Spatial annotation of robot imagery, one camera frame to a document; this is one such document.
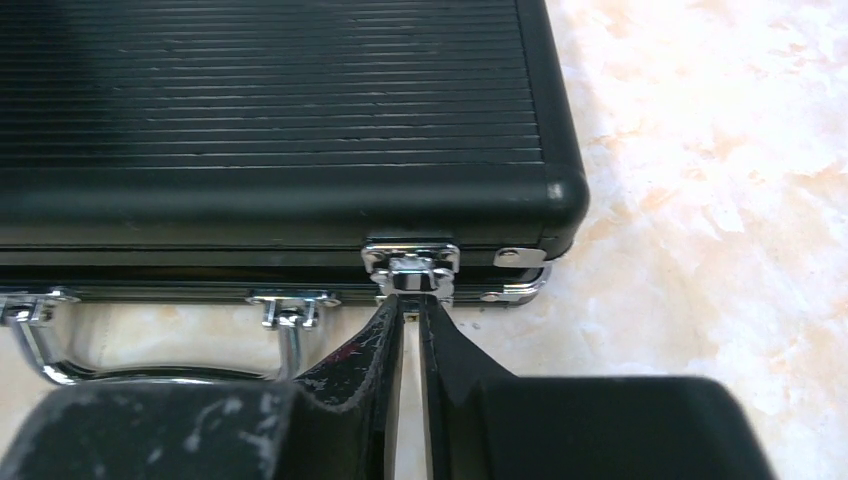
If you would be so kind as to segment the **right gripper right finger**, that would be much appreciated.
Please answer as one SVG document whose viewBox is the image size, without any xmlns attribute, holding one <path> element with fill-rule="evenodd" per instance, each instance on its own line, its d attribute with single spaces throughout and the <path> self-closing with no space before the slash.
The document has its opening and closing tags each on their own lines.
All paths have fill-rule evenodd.
<svg viewBox="0 0 848 480">
<path fill-rule="evenodd" d="M 436 299 L 419 320 L 432 479 L 770 479 L 741 407 L 691 376 L 522 377 Z"/>
</svg>

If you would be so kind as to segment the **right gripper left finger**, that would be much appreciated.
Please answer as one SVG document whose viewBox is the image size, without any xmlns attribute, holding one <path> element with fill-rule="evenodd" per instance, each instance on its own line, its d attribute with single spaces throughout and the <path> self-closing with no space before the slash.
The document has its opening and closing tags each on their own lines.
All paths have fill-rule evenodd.
<svg viewBox="0 0 848 480">
<path fill-rule="evenodd" d="M 48 394 L 5 479 L 389 479 L 401 300 L 294 379 L 94 382 Z"/>
</svg>

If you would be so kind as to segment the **black aluminium poker case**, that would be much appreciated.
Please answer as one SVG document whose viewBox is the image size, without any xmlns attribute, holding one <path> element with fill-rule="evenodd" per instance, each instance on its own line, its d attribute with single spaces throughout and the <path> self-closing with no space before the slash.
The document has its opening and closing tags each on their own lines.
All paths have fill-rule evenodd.
<svg viewBox="0 0 848 480">
<path fill-rule="evenodd" d="M 541 1 L 5 1 L 1 320 L 59 384 L 55 311 L 248 303 L 298 364 L 323 308 L 535 297 L 590 202 Z"/>
</svg>

